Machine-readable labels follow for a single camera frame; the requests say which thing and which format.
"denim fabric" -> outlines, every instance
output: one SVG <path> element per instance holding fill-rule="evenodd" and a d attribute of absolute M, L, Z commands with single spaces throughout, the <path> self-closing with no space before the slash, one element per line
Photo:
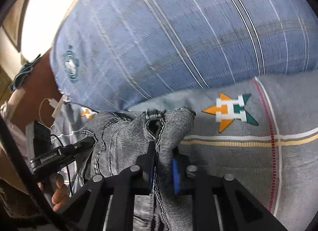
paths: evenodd
<path fill-rule="evenodd" d="M 150 196 L 136 196 L 134 230 L 150 230 L 153 219 L 157 227 L 162 221 L 164 230 L 191 229 L 191 200 L 173 195 L 171 159 L 172 149 L 192 129 L 194 116 L 189 108 L 148 109 L 137 117 L 127 114 L 129 118 L 100 112 L 85 125 L 85 130 L 97 138 L 91 159 L 91 176 L 119 174 L 133 165 L 139 155 L 145 154 L 149 142 L 155 140 L 153 192 Z"/>
<path fill-rule="evenodd" d="M 78 0 L 50 64 L 60 91 L 117 111 L 189 88 L 318 66 L 305 0 Z"/>

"bolt head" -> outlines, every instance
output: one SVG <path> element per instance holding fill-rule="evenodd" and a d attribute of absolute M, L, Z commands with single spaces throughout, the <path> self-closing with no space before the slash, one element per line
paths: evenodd
<path fill-rule="evenodd" d="M 93 176 L 93 181 L 94 182 L 100 182 L 101 180 L 103 180 L 103 177 L 100 174 L 97 174 L 95 176 Z"/>
<path fill-rule="evenodd" d="M 132 171 L 132 172 L 138 172 L 139 171 L 139 169 L 140 169 L 140 167 L 138 166 L 138 165 L 132 165 L 131 167 L 130 167 L 130 170 Z"/>
<path fill-rule="evenodd" d="M 196 165 L 189 165 L 187 167 L 187 171 L 189 172 L 196 172 L 198 170 L 198 167 Z"/>
<path fill-rule="evenodd" d="M 224 176 L 224 179 L 225 179 L 226 181 L 228 181 L 228 182 L 231 182 L 231 181 L 234 180 L 234 176 L 231 175 L 231 174 L 226 174 L 226 175 Z"/>

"orange and green star logo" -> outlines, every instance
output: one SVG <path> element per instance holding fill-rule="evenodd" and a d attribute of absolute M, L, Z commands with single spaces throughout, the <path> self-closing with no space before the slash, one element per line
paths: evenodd
<path fill-rule="evenodd" d="M 244 108 L 250 96 L 251 94 L 241 94 L 237 100 L 234 100 L 221 93 L 216 99 L 216 104 L 202 112 L 216 116 L 220 133 L 229 127 L 235 119 L 258 126 L 257 121 Z"/>
<path fill-rule="evenodd" d="M 92 120 L 95 117 L 95 114 L 97 114 L 97 112 L 92 111 L 90 108 L 87 107 L 81 107 L 82 113 L 81 113 L 81 117 L 86 117 L 88 120 Z"/>

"human hand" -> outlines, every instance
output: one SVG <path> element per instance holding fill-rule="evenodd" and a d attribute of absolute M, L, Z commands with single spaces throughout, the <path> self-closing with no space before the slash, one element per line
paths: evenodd
<path fill-rule="evenodd" d="M 38 183 L 41 191 L 44 190 L 43 183 Z M 52 196 L 52 203 L 54 204 L 53 211 L 57 211 L 64 203 L 68 202 L 70 197 L 67 195 L 67 186 L 64 184 L 64 178 L 58 174 L 56 178 L 57 189 Z"/>

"wall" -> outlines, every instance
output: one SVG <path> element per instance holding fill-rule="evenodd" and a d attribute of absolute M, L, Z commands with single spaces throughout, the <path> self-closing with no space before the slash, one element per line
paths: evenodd
<path fill-rule="evenodd" d="M 0 65 L 11 80 L 21 68 L 21 56 L 17 52 L 3 27 L 0 27 Z"/>
<path fill-rule="evenodd" d="M 32 61 L 38 54 L 44 54 L 51 47 L 55 33 L 73 1 L 29 1 L 21 43 L 21 52 L 27 60 Z"/>

